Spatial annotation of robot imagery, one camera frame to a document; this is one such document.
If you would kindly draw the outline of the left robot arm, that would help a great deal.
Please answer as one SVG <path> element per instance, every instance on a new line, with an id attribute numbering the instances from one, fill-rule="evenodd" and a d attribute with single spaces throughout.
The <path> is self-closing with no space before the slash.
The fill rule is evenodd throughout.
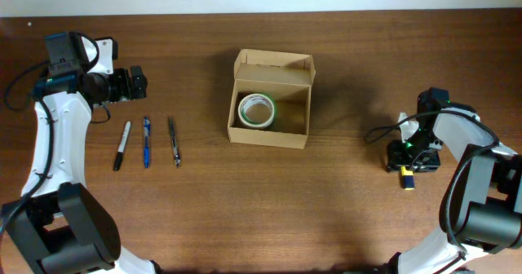
<path id="1" fill-rule="evenodd" d="M 8 234 L 34 273 L 159 273 L 124 248 L 117 225 L 86 188 L 85 142 L 94 108 L 143 99 L 139 66 L 114 68 L 118 44 L 79 32 L 45 38 L 47 60 L 30 98 L 38 130 L 20 199 L 2 206 Z"/>

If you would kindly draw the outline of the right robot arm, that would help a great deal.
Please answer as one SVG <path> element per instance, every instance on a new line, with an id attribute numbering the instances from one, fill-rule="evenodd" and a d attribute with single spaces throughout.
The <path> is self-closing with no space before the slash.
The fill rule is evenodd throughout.
<path id="1" fill-rule="evenodd" d="M 405 189 L 414 174 L 440 167 L 447 148 L 458 166 L 440 203 L 439 225 L 423 241 L 384 265 L 385 273 L 456 273 L 467 262 L 521 247 L 521 156 L 503 145 L 476 110 L 432 87 L 419 94 L 417 112 L 401 113 L 387 132 L 387 170 Z"/>

